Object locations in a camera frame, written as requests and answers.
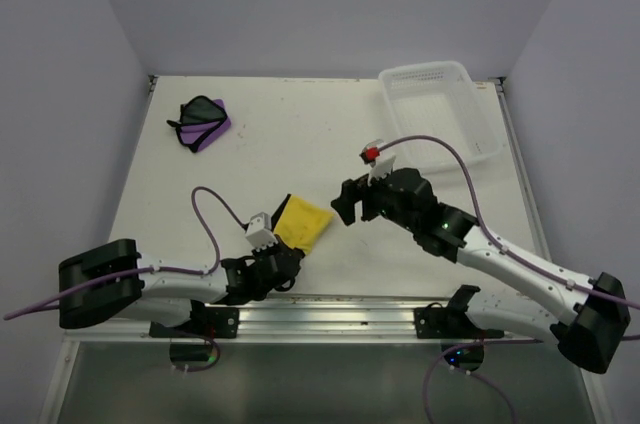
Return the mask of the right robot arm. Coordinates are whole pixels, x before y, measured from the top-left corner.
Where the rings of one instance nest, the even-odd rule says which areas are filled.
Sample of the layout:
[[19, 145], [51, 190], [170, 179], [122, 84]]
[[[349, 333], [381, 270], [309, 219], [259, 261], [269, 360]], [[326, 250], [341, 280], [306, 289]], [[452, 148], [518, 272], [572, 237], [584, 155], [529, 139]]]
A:
[[525, 253], [516, 260], [507, 241], [489, 239], [477, 217], [439, 201], [414, 169], [373, 180], [348, 179], [331, 202], [345, 225], [384, 218], [407, 230], [427, 253], [489, 275], [506, 285], [490, 292], [464, 284], [444, 306], [414, 310], [420, 339], [494, 339], [511, 333], [549, 343], [572, 364], [603, 374], [631, 317], [622, 283], [596, 279]]

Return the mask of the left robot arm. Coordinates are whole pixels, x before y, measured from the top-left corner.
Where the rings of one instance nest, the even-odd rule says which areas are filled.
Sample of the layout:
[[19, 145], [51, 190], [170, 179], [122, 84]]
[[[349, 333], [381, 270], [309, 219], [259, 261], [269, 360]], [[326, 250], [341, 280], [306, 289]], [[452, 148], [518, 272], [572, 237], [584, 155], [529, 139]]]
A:
[[207, 304], [241, 306], [284, 291], [304, 257], [278, 240], [249, 256], [226, 258], [209, 272], [153, 258], [139, 252], [135, 240], [119, 239], [59, 265], [59, 325], [84, 329], [119, 318], [197, 336], [207, 327]]

